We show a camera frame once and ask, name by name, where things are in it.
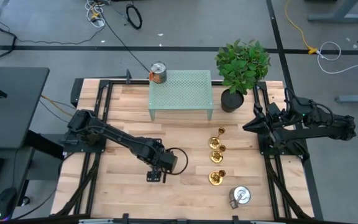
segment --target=brass candle holder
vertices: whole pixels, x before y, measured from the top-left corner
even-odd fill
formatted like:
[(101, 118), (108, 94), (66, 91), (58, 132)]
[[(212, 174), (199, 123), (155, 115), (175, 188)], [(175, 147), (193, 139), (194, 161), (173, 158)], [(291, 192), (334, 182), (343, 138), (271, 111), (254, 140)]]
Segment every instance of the brass candle holder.
[(218, 149), (219, 146), (221, 145), (220, 140), (219, 140), (219, 136), (221, 134), (224, 134), (225, 132), (226, 132), (226, 130), (224, 128), (219, 128), (218, 129), (218, 136), (210, 138), (208, 140), (208, 146), (211, 149)]
[(226, 151), (226, 146), (219, 146), (219, 150), (213, 150), (211, 152), (211, 154), (209, 155), (209, 158), (212, 160), (212, 162), (214, 163), (219, 163), (223, 160), (223, 153)]
[(220, 185), (222, 183), (223, 177), (225, 175), (226, 175), (226, 171), (224, 171), (224, 170), (212, 171), (209, 174), (208, 179), (211, 182), (211, 184)]

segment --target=green leafy plant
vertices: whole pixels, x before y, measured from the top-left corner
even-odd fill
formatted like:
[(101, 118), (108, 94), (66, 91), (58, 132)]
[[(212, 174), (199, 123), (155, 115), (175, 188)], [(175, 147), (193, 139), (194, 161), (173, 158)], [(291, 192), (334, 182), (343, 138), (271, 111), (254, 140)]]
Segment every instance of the green leafy plant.
[(226, 48), (220, 48), (215, 57), (219, 75), (224, 77), (223, 85), (229, 86), (230, 93), (238, 90), (246, 95), (267, 75), (270, 57), (259, 41), (246, 44), (238, 39), (233, 45), (226, 44)]

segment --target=wooden tabletop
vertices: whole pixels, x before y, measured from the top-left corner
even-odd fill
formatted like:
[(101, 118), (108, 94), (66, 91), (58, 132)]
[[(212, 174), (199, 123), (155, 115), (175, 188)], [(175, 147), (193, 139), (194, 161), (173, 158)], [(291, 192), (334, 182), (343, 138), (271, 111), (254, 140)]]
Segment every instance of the wooden tabletop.
[[(98, 79), (84, 80), (79, 110), (93, 110), (98, 84)], [(285, 107), (283, 83), (267, 81), (267, 87), (270, 102)], [(233, 215), (238, 215), (241, 220), (273, 220), (264, 158), (259, 152), (257, 135), (242, 130), (242, 126), (255, 117), (252, 112), (254, 96), (248, 91), (238, 110), (225, 113), (220, 103), (225, 89), (225, 86), (213, 86), (211, 121), (206, 119), (205, 111), (175, 110), (157, 111), (155, 121), (151, 122), (149, 86), (114, 85), (108, 123), (134, 136), (161, 138), (166, 148), (182, 148), (188, 154), (189, 165), (181, 175), (168, 175), (166, 184), (148, 183), (146, 173), (150, 167), (136, 159), (128, 149), (108, 141), (101, 156), (91, 216), (121, 218), (123, 213), (129, 213), (130, 218), (231, 220)], [(209, 158), (211, 149), (207, 141), (217, 135), (219, 127), (226, 129), (219, 138), (227, 150), (223, 161), (215, 164)], [(178, 156), (174, 171), (178, 172), (185, 164), (185, 157), (179, 151), (174, 153)], [(59, 211), (76, 190), (83, 158), (83, 153), (76, 153), (64, 162), (51, 213)], [(296, 156), (282, 156), (282, 166), (288, 191), (304, 212), (313, 216), (301, 161)], [(220, 169), (226, 171), (226, 176), (221, 185), (213, 186), (208, 174)], [(230, 189), (238, 185), (245, 185), (250, 190), (251, 200), (233, 210), (228, 195)], [(282, 198), (277, 189), (276, 193), (280, 214), (284, 217)], [(87, 198), (85, 192), (82, 211)]]

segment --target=gray concrete floor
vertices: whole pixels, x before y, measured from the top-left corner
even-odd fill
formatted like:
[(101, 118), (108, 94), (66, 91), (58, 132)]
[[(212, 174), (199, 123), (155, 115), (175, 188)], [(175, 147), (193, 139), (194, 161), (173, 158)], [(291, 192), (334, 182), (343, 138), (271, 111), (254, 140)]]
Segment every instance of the gray concrete floor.
[[(358, 24), (322, 24), (307, 21), (307, 13), (334, 10), (343, 2), (344, 0), (338, 0), (334, 4), (293, 0), (288, 8), (289, 15), (303, 28), (310, 45), (319, 47), (325, 41), (335, 41), (344, 50), (352, 50), (358, 40)], [(298, 31), (285, 20), (284, 3), (284, 0), (273, 1), (284, 48), (304, 49)], [(114, 7), (124, 12), (126, 4), (127, 2), (114, 2)], [(277, 47), (265, 1), (141, 0), (135, 1), (135, 4), (144, 20), (141, 30), (125, 26), (126, 22), (119, 14), (105, 7), (106, 19), (128, 46), (161, 44), (162, 46), (217, 47), (241, 38), (242, 40), (258, 39), (266, 48)], [(353, 11), (358, 13), (358, 4)], [(87, 39), (96, 31), (86, 21), (85, 12), (84, 2), (77, 0), (15, 0), (9, 2), (0, 21), (7, 24), (21, 39), (77, 42)], [(0, 45), (7, 45), (9, 41), (8, 37), (1, 35)], [(121, 46), (108, 29), (82, 45)], [(219, 78), (214, 66), (214, 52), (134, 52), (134, 54), (146, 66), (156, 60), (162, 60), (172, 70), (209, 69), (212, 71), (213, 78)], [(266, 80), (283, 81), (278, 55), (272, 54), (271, 57), (272, 67)], [(287, 60), (298, 96), (315, 99), (337, 114), (349, 114), (356, 118), (356, 138), (349, 142), (328, 138), (312, 139), (308, 140), (308, 147), (324, 219), (358, 223), (358, 104), (339, 105), (334, 102), (334, 98), (339, 94), (358, 94), (358, 68), (338, 75), (328, 75), (319, 69), (315, 55), (287, 54)], [(326, 70), (335, 71), (356, 63), (358, 63), (358, 56), (342, 56), (336, 62), (324, 62), (323, 66)], [(134, 78), (147, 76), (144, 69), (127, 52), (17, 50), (0, 59), (0, 66), (50, 68), (44, 94), (65, 103), (69, 102), (74, 78), (123, 75), (127, 68)], [(59, 113), (59, 115), (69, 119), (64, 114)], [(57, 120), (42, 106), (37, 108), (31, 129), (45, 134), (66, 131), (65, 123)], [(32, 199), (32, 203), (18, 208), (15, 215), (37, 206), (54, 190), (55, 186), (54, 181), (30, 183), (28, 196)], [(31, 217), (47, 216), (51, 206), (50, 200)]]

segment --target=black desk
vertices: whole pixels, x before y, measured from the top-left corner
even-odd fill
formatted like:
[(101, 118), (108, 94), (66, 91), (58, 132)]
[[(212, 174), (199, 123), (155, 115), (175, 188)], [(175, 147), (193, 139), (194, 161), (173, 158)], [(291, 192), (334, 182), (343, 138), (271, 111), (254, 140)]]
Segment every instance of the black desk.
[(7, 93), (7, 98), (0, 99), (0, 158), (4, 159), (0, 169), (0, 193), (12, 186), (15, 163), (15, 205), (24, 196), (35, 150), (63, 159), (61, 146), (29, 131), (48, 73), (47, 68), (0, 68), (0, 90)]

